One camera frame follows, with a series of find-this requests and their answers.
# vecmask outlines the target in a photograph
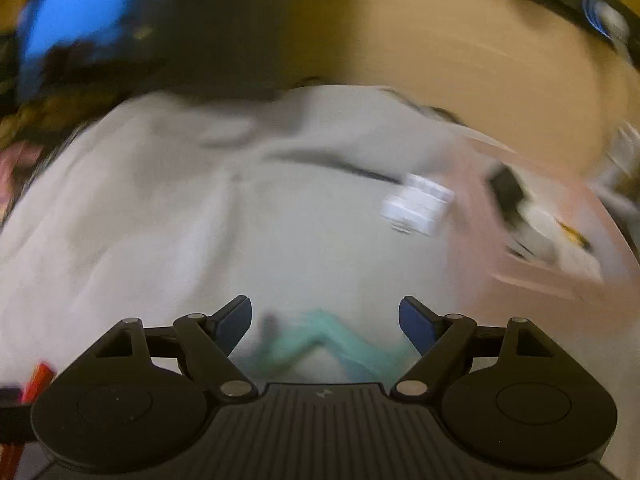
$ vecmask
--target blurry background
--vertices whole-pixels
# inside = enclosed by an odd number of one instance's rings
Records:
[[[0,29],[27,0],[0,0]],[[620,0],[640,14],[640,0]],[[530,0],[294,0],[286,81],[393,86],[524,155],[585,173],[625,105],[594,35]]]

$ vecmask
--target white fabric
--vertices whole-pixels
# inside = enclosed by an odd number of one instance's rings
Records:
[[[460,133],[479,135],[374,88],[121,105],[34,183],[0,236],[0,381],[25,381],[41,358],[62,370],[124,317],[162,326],[238,294],[251,298],[254,324],[235,359],[257,345],[268,314],[288,324],[313,308],[383,348],[402,341],[403,296],[455,312],[462,284],[446,272],[446,228],[405,235],[382,218],[388,180],[442,170]],[[606,464],[640,478],[638,346],[542,328],[616,398]],[[341,378],[325,356],[296,372]]]

